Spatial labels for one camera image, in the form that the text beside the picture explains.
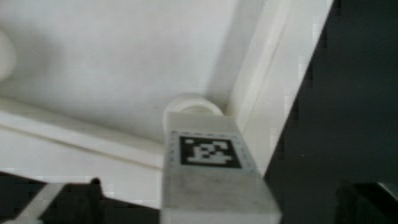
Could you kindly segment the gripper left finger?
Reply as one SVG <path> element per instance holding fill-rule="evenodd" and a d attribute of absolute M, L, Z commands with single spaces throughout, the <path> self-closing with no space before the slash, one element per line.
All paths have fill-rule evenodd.
<path fill-rule="evenodd" d="M 11 224 L 102 224 L 102 181 L 45 185 Z"/>

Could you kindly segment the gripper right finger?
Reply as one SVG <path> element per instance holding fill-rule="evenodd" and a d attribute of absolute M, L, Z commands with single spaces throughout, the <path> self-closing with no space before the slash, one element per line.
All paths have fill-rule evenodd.
<path fill-rule="evenodd" d="M 336 199 L 334 224 L 398 224 L 398 184 L 345 183 Z"/>

